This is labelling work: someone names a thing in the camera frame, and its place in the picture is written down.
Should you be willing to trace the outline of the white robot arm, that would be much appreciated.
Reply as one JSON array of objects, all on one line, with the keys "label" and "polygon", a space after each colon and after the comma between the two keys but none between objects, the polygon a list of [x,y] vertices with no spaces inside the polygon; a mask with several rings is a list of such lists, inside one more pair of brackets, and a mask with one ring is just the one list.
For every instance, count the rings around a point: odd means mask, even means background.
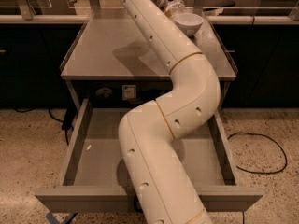
[{"label": "white robot arm", "polygon": [[121,0],[162,62],[173,90],[121,119],[121,153],[148,224],[212,224],[172,143],[216,113],[221,89],[202,51],[156,6]]}]

